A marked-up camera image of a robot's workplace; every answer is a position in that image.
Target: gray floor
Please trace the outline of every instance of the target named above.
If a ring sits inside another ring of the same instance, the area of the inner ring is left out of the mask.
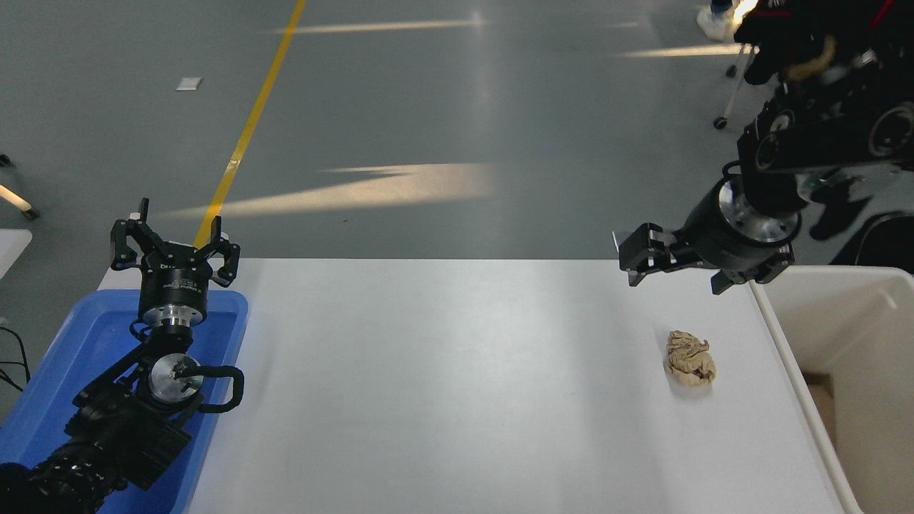
[[[612,258],[610,230],[682,223],[769,94],[746,89],[718,132],[731,56],[623,56],[707,44],[697,3],[310,0],[224,230],[250,257]],[[33,368],[140,197],[163,236],[194,238],[293,6],[5,9],[0,151],[18,168],[0,178],[42,218],[0,205],[0,228],[34,234],[0,316]],[[199,91],[174,91],[186,76]],[[911,192],[906,177],[867,214]],[[796,248],[824,263],[841,244]],[[0,420],[16,398],[0,389]]]

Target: white plastic bin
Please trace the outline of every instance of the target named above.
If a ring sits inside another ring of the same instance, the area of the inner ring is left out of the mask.
[[[845,508],[857,510],[842,490],[849,484],[866,514],[914,512],[914,279],[894,268],[793,266],[753,290],[799,369],[832,377],[840,466],[785,357]]]

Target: metal stand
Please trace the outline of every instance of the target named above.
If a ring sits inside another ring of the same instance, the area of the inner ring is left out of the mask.
[[[756,48],[754,46],[749,50],[749,58],[746,59],[746,65],[743,67],[742,72],[739,74],[739,78],[737,79],[737,84],[733,88],[733,94],[730,95],[730,101],[727,102],[727,108],[724,109],[724,115],[719,116],[717,119],[714,120],[714,128],[721,130],[727,126],[727,120],[730,117],[730,114],[733,112],[733,106],[736,105],[736,102],[737,102],[737,94],[739,94],[739,88],[742,87],[742,83],[744,82],[743,77],[746,75],[746,70],[749,68],[749,65],[752,64],[752,60],[755,59],[755,51],[756,51]],[[743,45],[741,47],[739,47],[739,54],[737,55],[736,61],[733,64],[731,64],[729,68],[727,68],[728,77],[733,78],[733,77],[737,76],[737,70],[739,69],[739,61],[742,59],[742,56],[745,53],[746,53],[746,44],[743,43]]]

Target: blue plastic tray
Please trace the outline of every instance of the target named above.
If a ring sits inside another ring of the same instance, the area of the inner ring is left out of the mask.
[[[47,355],[16,407],[0,428],[0,463],[32,467],[69,439],[63,427],[77,409],[73,397],[117,359],[136,346],[127,326],[136,318],[139,292],[92,293],[70,311]],[[248,302],[233,291],[209,293],[208,317],[194,327],[187,352],[202,364],[232,365],[248,319]],[[205,380],[207,402],[221,402],[230,380]],[[130,485],[115,491],[99,510],[103,514],[178,514],[183,512],[200,476],[209,440],[220,415],[197,414],[184,428],[194,439],[148,490]]]

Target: chair leg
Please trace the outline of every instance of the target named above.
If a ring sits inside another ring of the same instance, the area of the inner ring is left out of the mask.
[[[32,204],[28,203],[25,198],[20,197],[13,191],[7,189],[5,186],[0,186],[0,198],[8,201],[14,207],[19,209],[19,212],[22,212],[22,216],[26,220],[31,221],[40,216],[38,211],[35,210],[35,208],[32,207]]]
[[[746,45],[743,45],[739,49],[739,56],[737,56],[737,62],[739,62],[739,57],[742,56],[743,49],[745,47],[746,47]],[[743,68],[743,72],[740,73],[739,77],[737,78],[737,84],[733,88],[733,94],[730,95],[729,102],[727,102],[727,108],[724,109],[724,115],[720,116],[714,120],[714,128],[720,130],[727,126],[727,121],[729,120],[730,114],[733,113],[733,107],[736,105],[736,102],[737,102],[737,95],[739,94],[739,88],[742,87],[742,83],[744,82],[743,75],[746,74],[746,70],[749,68],[749,66],[752,64],[752,61],[755,59],[755,51],[756,51],[755,47],[752,47],[749,50],[749,58],[746,59],[746,66],[745,66],[745,68]]]

